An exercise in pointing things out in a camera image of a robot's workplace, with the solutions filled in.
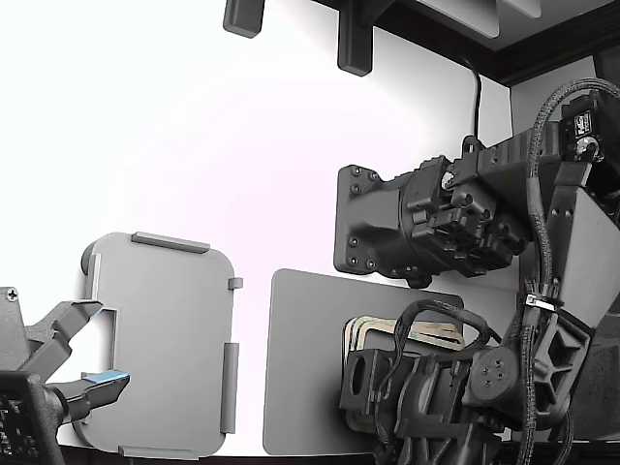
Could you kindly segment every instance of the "black bracket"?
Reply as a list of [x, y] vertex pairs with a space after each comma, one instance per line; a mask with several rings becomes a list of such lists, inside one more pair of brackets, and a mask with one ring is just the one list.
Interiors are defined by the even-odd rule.
[[372, 71], [373, 26], [394, 1], [343, 0], [338, 30], [338, 68], [360, 77]]
[[263, 28], [264, 0], [227, 0], [224, 29], [252, 39]]

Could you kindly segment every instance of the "gray tray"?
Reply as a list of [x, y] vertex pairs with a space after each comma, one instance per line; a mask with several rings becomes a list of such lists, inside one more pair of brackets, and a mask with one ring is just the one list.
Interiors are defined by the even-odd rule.
[[92, 447], [196, 460], [234, 433], [233, 267], [208, 244], [115, 232], [86, 249], [86, 297], [114, 311], [111, 368], [131, 382], [74, 423]]
[[[397, 319], [413, 300], [435, 294], [356, 279], [281, 269], [273, 276], [264, 402], [263, 446], [271, 455], [372, 452], [372, 436], [350, 431], [338, 402], [342, 328], [358, 316]], [[458, 322], [424, 312], [421, 321]]]

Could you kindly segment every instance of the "screw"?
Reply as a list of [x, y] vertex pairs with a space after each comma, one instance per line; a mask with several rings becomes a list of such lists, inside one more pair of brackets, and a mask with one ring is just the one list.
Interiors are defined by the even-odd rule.
[[461, 200], [461, 206], [465, 207], [465, 206], [469, 206], [474, 202], [474, 198], [471, 196], [471, 194], [467, 194], [462, 200]]
[[7, 290], [7, 300], [9, 302], [17, 302], [17, 289], [16, 288], [9, 288]]

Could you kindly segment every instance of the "white backdrop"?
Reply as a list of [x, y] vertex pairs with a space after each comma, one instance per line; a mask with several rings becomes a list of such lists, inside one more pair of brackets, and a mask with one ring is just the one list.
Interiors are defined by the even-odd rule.
[[[373, 73], [339, 71], [337, 13], [310, 0], [267, 0], [254, 40], [223, 30], [224, 6], [0, 3], [0, 285], [19, 289], [33, 324], [82, 297], [81, 253], [106, 233], [221, 250], [245, 288], [232, 332], [241, 345], [237, 433], [219, 453], [264, 455], [273, 272], [336, 275], [338, 170], [355, 163], [387, 179], [440, 153], [458, 156], [475, 85], [467, 69], [380, 30]], [[486, 144], [511, 135], [509, 99], [484, 80]], [[515, 267], [469, 281], [449, 275], [433, 289], [461, 294], [502, 330], [515, 276]], [[108, 331], [103, 318], [83, 330], [52, 381], [107, 369]], [[79, 444], [70, 427], [59, 438]]]

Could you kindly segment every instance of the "black cable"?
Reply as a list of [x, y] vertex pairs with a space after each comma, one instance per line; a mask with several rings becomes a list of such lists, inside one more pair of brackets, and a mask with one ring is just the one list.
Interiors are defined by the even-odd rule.
[[454, 318], [462, 324], [471, 326], [478, 331], [478, 338], [476, 338], [476, 340], [472, 344], [468, 345], [465, 349], [471, 347], [482, 347], [486, 345], [486, 343], [491, 337], [501, 343], [500, 336], [497, 334], [497, 332], [495, 332], [488, 326], [484, 318], [464, 308], [456, 307], [454, 305], [450, 305], [439, 300], [418, 300], [409, 304], [407, 308], [405, 308], [405, 311], [402, 313], [400, 318], [396, 321], [396, 325], [394, 327], [394, 363], [390, 367], [389, 371], [386, 373], [385, 377], [379, 383], [375, 398], [373, 412], [375, 432], [379, 441], [384, 445], [389, 444], [389, 437], [379, 423], [379, 406], [381, 403], [382, 393], [389, 380], [394, 375], [394, 373], [396, 373], [396, 370], [400, 365], [403, 354], [405, 352], [405, 345], [407, 344], [409, 332], [411, 331], [411, 326], [414, 323], [414, 320], [421, 312], [427, 310], [441, 313], [442, 315]]
[[537, 409], [534, 386], [534, 336], [536, 329], [525, 325], [521, 341], [521, 379], [523, 403], [523, 427], [517, 465], [529, 465], [534, 452], [534, 433], [536, 432]]
[[559, 87], [547, 99], [539, 112], [532, 130], [532, 138], [528, 147], [527, 154], [527, 209], [532, 221], [532, 226], [538, 240], [540, 249], [539, 256], [541, 262], [541, 282], [551, 284], [553, 282], [553, 262], [551, 259], [551, 246], [549, 235], [546, 230], [544, 219], [543, 198], [541, 195], [541, 183], [539, 180], [539, 159], [543, 146], [543, 130], [546, 123], [566, 97], [580, 90], [599, 90], [608, 93], [610, 96], [620, 100], [620, 89], [604, 79], [587, 77], [584, 79], [573, 80]]
[[474, 137], [477, 139], [480, 126], [482, 79], [480, 73], [467, 58], [465, 58], [464, 56], [459, 56], [459, 58], [463, 63], [467, 65], [471, 72], [474, 73], [474, 77], [476, 78], [476, 101], [474, 103]]
[[574, 440], [574, 424], [573, 424], [573, 416], [571, 415], [571, 410], [566, 412], [564, 416], [564, 438], [562, 440], [562, 448], [560, 449], [560, 453], [557, 458], [553, 462], [553, 465], [564, 465], [566, 461], [569, 459], [569, 455], [571, 455], [571, 449], [573, 448], [573, 440]]

